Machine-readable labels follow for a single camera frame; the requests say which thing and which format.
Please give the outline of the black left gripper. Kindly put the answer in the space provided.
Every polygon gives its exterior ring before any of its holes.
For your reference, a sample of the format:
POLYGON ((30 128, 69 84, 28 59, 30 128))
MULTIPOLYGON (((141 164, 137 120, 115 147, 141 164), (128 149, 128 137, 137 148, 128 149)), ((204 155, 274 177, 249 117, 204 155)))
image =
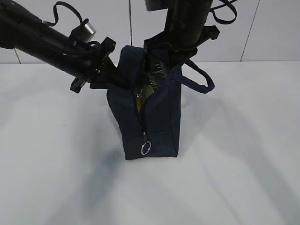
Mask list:
POLYGON ((90 84, 91 89, 106 89, 109 85, 114 85, 122 89, 130 89, 130 81, 119 71, 112 60, 110 53, 115 50, 116 42, 106 37, 102 43, 90 41, 88 60, 90 64, 83 78, 75 78, 70 86, 70 90, 79 93, 82 87, 90 84))

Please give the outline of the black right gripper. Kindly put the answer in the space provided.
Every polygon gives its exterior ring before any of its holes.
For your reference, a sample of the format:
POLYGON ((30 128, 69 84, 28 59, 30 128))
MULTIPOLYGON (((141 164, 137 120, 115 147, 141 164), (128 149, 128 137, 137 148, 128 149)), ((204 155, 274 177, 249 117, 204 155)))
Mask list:
POLYGON ((200 18, 168 18, 162 32, 144 41, 145 69, 169 70, 182 65, 197 54, 195 49, 199 45, 209 39, 216 40, 219 29, 215 25, 206 26, 205 22, 200 18))

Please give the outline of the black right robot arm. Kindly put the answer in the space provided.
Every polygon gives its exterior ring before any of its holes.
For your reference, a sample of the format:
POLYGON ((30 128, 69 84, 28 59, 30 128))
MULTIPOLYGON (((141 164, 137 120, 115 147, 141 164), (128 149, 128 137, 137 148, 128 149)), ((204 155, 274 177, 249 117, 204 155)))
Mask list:
POLYGON ((204 42, 216 40, 219 29, 205 25, 211 5, 211 0, 175 0, 168 8, 164 30, 144 41, 148 59, 173 67, 195 56, 204 42))

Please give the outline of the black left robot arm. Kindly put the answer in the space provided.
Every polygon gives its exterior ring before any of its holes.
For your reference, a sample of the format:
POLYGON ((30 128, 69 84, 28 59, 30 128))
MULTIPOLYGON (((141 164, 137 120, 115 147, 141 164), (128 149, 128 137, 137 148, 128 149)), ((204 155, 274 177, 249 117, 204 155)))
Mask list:
POLYGON ((115 41, 106 37, 102 43, 93 41, 96 30, 88 19, 82 19, 70 4, 58 1, 53 6, 54 22, 42 21, 13 0, 0 2, 0 46, 18 49, 75 79, 70 90, 79 93, 84 84, 91 89, 107 89, 114 85, 130 88, 129 80, 115 67, 109 54, 115 50, 115 41), (53 27, 59 21, 58 6, 71 10, 79 19, 69 36, 53 27))

